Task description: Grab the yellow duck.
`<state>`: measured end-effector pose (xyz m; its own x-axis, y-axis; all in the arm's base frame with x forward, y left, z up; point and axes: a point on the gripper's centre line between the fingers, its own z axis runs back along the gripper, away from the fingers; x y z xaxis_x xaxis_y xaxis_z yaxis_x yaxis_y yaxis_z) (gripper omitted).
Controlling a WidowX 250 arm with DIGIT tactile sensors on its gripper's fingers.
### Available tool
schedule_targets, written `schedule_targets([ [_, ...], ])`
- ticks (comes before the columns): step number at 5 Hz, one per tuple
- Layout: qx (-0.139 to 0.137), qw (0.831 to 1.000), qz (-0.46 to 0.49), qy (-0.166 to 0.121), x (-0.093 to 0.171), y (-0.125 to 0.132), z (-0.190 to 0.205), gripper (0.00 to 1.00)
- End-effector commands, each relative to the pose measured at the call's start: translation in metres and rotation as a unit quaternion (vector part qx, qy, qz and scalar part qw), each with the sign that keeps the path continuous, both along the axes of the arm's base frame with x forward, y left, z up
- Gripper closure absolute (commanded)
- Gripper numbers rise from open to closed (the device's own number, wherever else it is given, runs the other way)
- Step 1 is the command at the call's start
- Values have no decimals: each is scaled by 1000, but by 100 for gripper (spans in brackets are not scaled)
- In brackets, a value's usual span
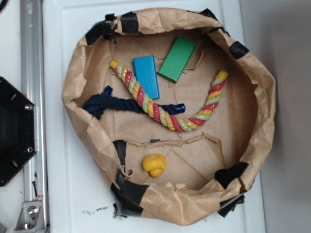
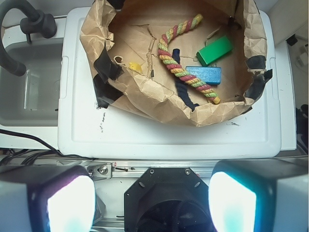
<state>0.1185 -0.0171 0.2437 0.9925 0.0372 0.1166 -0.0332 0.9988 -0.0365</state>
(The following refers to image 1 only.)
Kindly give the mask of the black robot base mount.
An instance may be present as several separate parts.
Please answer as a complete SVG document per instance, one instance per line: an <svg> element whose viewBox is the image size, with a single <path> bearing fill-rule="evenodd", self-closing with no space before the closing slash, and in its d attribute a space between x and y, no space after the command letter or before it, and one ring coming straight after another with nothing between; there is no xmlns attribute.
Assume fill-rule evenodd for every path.
<svg viewBox="0 0 311 233"><path fill-rule="evenodd" d="M6 186L35 149L35 105L0 78L0 185Z"/></svg>

